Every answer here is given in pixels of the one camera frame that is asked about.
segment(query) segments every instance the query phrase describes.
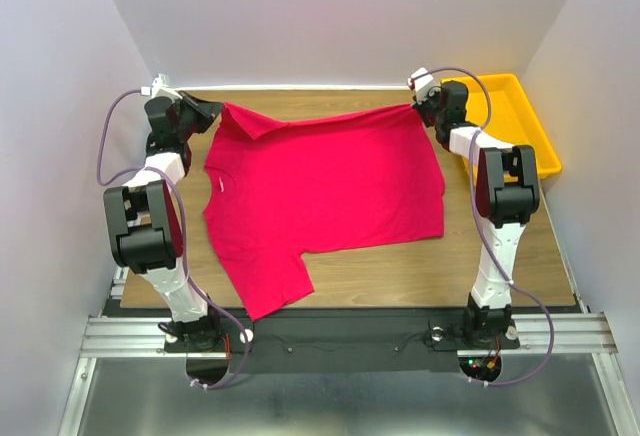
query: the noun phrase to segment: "red cloth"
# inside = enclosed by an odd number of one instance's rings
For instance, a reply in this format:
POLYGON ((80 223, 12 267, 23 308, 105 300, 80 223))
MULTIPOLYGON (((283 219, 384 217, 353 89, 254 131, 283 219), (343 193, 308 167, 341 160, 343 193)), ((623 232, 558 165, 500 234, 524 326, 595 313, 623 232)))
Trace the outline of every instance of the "red cloth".
POLYGON ((283 123, 226 103, 205 171, 209 237, 253 320, 313 292, 302 253, 444 232, 444 179, 407 104, 283 123))

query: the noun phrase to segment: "wooden table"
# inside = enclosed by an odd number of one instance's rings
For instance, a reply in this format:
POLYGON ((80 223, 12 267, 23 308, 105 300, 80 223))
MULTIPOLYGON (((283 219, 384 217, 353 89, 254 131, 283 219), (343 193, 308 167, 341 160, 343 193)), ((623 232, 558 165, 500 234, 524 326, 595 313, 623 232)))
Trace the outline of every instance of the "wooden table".
MULTIPOLYGON (((411 101, 409 91, 219 91, 195 96, 229 101, 257 112, 294 121, 314 119, 411 101)), ((187 212, 189 266, 193 278, 219 304, 242 303, 209 243, 202 210, 211 186, 203 171, 215 133, 194 135, 193 162, 179 183, 187 212)), ((292 307, 464 306, 478 272, 480 240, 470 210, 468 177, 462 161, 443 150, 429 130, 446 180, 445 236, 406 244, 305 254, 315 292, 292 307)), ((515 265, 518 285, 549 305, 575 303, 546 208, 541 205, 525 231, 515 265)), ((519 294, 514 305, 534 305, 519 294)), ((163 307, 151 285, 136 274, 127 278, 122 307, 163 307)))

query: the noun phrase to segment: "yellow bin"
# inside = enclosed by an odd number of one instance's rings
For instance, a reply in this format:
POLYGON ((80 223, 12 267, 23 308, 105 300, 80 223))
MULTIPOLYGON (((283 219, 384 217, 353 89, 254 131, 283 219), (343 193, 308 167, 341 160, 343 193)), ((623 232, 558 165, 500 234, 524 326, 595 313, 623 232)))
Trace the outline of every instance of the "yellow bin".
MULTIPOLYGON (((478 76, 491 96, 492 117, 486 131, 494 138, 512 144, 529 144, 536 152, 538 177, 544 179, 562 169, 560 160, 551 146, 527 95, 515 74, 488 74, 478 76)), ((451 78, 469 88, 467 121, 482 124, 487 119, 487 103, 478 83, 472 78, 451 78)), ((469 170, 469 163, 464 164, 469 170)))

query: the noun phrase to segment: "wall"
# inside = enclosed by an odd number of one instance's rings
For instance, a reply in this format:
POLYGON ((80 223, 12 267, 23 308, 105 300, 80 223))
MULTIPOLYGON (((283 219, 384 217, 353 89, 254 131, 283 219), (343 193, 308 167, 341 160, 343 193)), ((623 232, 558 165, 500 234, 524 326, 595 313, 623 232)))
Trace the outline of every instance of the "wall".
MULTIPOLYGON (((0 0, 0 14, 0 433, 50 435, 115 269, 94 175, 104 113, 150 73, 112 0, 0 0)), ((109 173, 143 156, 132 98, 109 173)))
POLYGON ((179 85, 403 84, 418 67, 524 70, 565 0, 114 0, 179 85))
POLYGON ((564 163, 546 185, 584 300, 605 310, 640 411, 640 0, 568 0, 525 89, 564 163))

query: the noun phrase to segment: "gray floor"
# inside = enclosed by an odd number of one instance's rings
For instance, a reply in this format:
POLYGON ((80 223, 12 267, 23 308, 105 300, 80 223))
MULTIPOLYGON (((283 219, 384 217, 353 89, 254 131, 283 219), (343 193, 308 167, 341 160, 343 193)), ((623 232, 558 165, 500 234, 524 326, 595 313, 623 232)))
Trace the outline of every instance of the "gray floor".
MULTIPOLYGON (((500 379, 540 356, 504 358, 500 379)), ((205 393, 179 359, 98 363, 80 434, 614 435, 591 355, 555 355, 534 380, 505 389, 428 372, 247 376, 205 393)))

